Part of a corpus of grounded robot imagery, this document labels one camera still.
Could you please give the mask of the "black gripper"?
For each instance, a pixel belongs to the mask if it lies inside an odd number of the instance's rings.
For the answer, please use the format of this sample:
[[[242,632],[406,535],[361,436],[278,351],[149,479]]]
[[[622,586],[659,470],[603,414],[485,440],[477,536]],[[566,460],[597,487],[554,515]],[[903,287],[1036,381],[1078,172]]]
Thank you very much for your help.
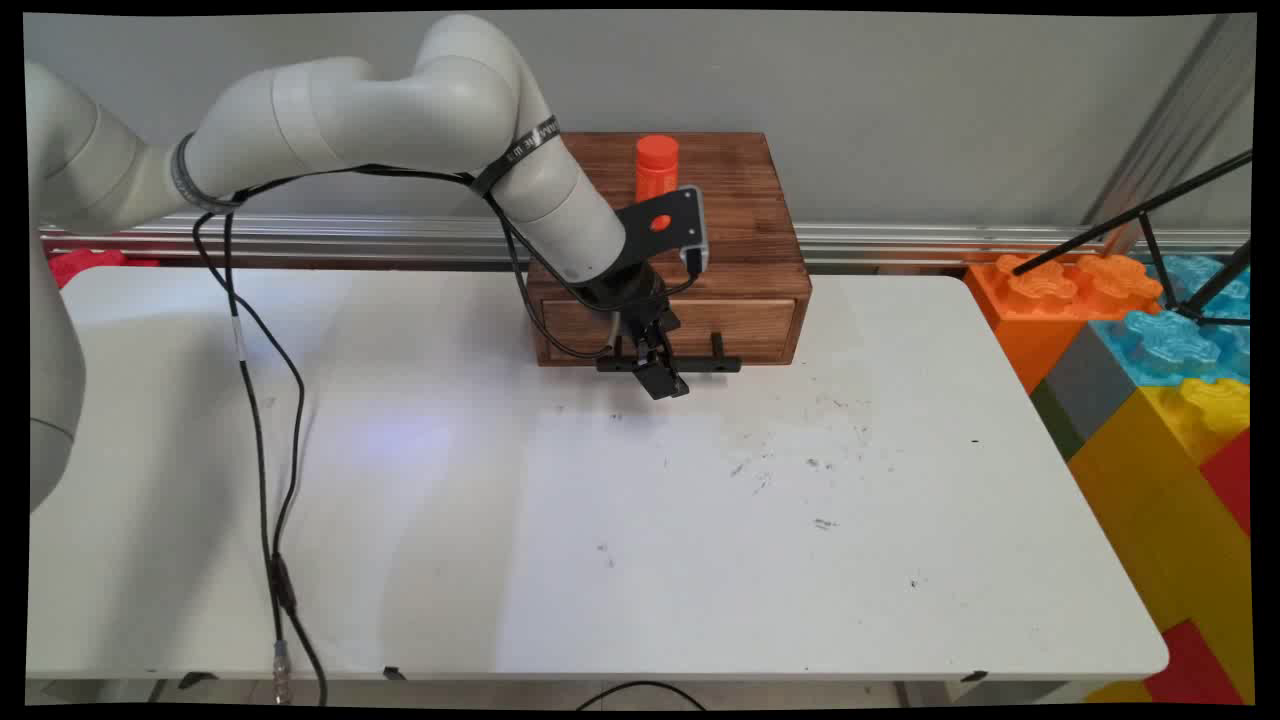
[[[634,342],[628,369],[654,400],[681,397],[689,386],[680,375],[669,333],[680,328],[669,299],[685,284],[668,286],[650,263],[623,266],[576,286],[579,301],[604,316],[608,342]]]

